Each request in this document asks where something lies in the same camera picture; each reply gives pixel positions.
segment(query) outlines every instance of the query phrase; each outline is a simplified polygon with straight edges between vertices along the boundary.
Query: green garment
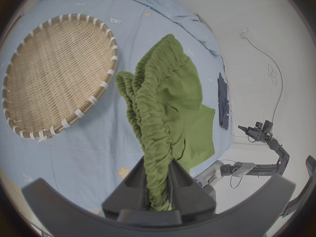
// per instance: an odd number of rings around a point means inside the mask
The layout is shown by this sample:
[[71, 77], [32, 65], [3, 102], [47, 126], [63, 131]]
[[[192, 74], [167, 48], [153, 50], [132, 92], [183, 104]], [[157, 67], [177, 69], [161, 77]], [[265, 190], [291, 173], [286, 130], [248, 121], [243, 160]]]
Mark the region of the green garment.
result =
[[152, 210], [170, 210], [168, 165], [175, 158], [189, 171], [215, 154], [215, 110], [202, 105], [198, 72], [172, 34], [148, 51], [137, 64], [135, 75], [118, 72], [115, 83], [145, 153]]

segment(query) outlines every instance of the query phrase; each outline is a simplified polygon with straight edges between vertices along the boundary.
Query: bed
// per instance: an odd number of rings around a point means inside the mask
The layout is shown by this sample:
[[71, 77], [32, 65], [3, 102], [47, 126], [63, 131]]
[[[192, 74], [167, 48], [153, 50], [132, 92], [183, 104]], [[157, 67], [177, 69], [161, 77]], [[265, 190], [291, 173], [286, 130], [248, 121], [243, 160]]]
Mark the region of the bed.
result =
[[[213, 33], [175, 0], [41, 0], [19, 21], [0, 53], [0, 77], [21, 40], [50, 18], [86, 14], [105, 22], [116, 37], [117, 71], [134, 73], [137, 62], [163, 36], [172, 33], [195, 64], [203, 90], [203, 104], [216, 110], [213, 122], [215, 155], [192, 168], [198, 175], [232, 141], [229, 128], [218, 121], [219, 73], [225, 82], [222, 57]], [[87, 210], [100, 204], [143, 155], [126, 118], [126, 103], [112, 81], [85, 117], [52, 140], [37, 143], [17, 137], [0, 116], [0, 167], [19, 187], [44, 178], [70, 201]]]

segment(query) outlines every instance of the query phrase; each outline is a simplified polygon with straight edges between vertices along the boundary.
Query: basket rim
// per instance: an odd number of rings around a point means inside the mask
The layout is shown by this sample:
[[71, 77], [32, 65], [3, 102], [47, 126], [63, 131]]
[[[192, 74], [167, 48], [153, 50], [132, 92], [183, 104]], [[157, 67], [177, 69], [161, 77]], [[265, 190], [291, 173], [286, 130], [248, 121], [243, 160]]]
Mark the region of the basket rim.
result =
[[[52, 25], [59, 24], [62, 21], [68, 20], [69, 22], [72, 20], [82, 21], [85, 20], [88, 23], [93, 24], [95, 27], [98, 27], [100, 31], [105, 32], [106, 38], [110, 40], [110, 48], [112, 48], [112, 58], [111, 58], [111, 65], [110, 69], [108, 69], [106, 76], [103, 78], [101, 84], [97, 87], [97, 89], [92, 93], [92, 95], [87, 99], [81, 106], [78, 106], [77, 109], [67, 117], [65, 117], [63, 120], [59, 121], [56, 124], [53, 124], [49, 130], [43, 129], [39, 131], [27, 131], [22, 130], [18, 126], [18, 120], [14, 120], [10, 115], [10, 110], [8, 108], [8, 102], [10, 102], [10, 99], [7, 99], [7, 92], [9, 89], [7, 88], [8, 80], [10, 79], [9, 73], [10, 69], [13, 67], [13, 62], [15, 58], [19, 55], [19, 51], [27, 44], [27, 42], [34, 38], [36, 34], [43, 29], [47, 29]], [[113, 36], [113, 33], [111, 29], [109, 29], [101, 20], [94, 18], [90, 15], [85, 14], [65, 14], [60, 15], [55, 18], [51, 18], [47, 20], [46, 22], [40, 24], [37, 28], [32, 30], [20, 43], [18, 48], [13, 53], [7, 70], [6, 74], [4, 76], [4, 82], [2, 87], [2, 104], [3, 104], [3, 112], [5, 114], [7, 123], [9, 124], [10, 128], [13, 130], [15, 134], [20, 135], [22, 138], [29, 138], [29, 139], [49, 139], [52, 138], [54, 135], [57, 135], [62, 130], [64, 130], [67, 127], [70, 127], [72, 124], [74, 124], [77, 120], [82, 118], [90, 109], [92, 106], [94, 106], [97, 101], [100, 99], [102, 94], [107, 89], [116, 69], [118, 61], [118, 48], [115, 41], [115, 37]]]

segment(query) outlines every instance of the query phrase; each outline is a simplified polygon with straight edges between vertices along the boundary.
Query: woven bamboo basket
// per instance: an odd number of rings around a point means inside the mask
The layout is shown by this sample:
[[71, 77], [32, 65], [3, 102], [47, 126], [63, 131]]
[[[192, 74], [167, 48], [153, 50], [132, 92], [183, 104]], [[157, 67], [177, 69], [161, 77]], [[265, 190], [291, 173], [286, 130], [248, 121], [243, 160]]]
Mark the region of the woven bamboo basket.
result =
[[97, 18], [61, 15], [30, 32], [13, 54], [2, 88], [14, 133], [48, 139], [95, 105], [115, 72], [111, 30]]

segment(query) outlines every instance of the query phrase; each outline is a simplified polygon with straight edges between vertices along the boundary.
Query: white wall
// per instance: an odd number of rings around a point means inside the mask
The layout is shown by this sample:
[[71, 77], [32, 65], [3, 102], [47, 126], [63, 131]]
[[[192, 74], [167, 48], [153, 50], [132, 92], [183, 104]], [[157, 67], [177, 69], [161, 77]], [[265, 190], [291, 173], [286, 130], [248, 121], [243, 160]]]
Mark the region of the white wall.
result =
[[[192, 13], [199, 14], [219, 40], [251, 27], [256, 41], [273, 53], [283, 81], [282, 95], [274, 115], [273, 134], [290, 154], [283, 176], [296, 184], [293, 198], [296, 197], [308, 180], [305, 167], [307, 156], [316, 158], [316, 48], [300, 16], [287, 0], [178, 1]], [[276, 154], [268, 151], [267, 147], [236, 144], [221, 158], [262, 164], [277, 161]], [[217, 212], [241, 202], [258, 190], [267, 179], [245, 176], [234, 190], [229, 181], [230, 178], [224, 178], [215, 186]], [[233, 187], [237, 183], [238, 180], [233, 178]], [[278, 219], [267, 235], [273, 235], [288, 219]]]

